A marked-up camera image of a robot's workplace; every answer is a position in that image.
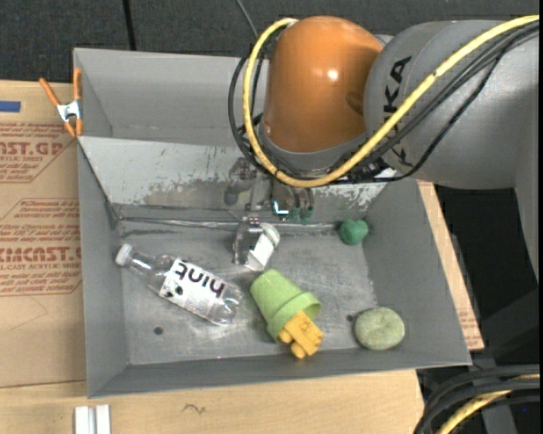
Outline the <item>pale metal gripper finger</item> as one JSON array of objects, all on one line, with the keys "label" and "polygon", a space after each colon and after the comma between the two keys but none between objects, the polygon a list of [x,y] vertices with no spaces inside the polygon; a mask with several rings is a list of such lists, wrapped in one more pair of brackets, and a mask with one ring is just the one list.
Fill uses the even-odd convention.
[{"label": "pale metal gripper finger", "polygon": [[262,235],[262,223],[258,217],[243,217],[233,241],[233,263],[239,266],[256,266],[254,249]]},{"label": "pale metal gripper finger", "polygon": [[252,188],[257,169],[248,158],[238,158],[228,173],[229,182],[224,191],[224,202],[231,206],[238,202],[239,195]]}]

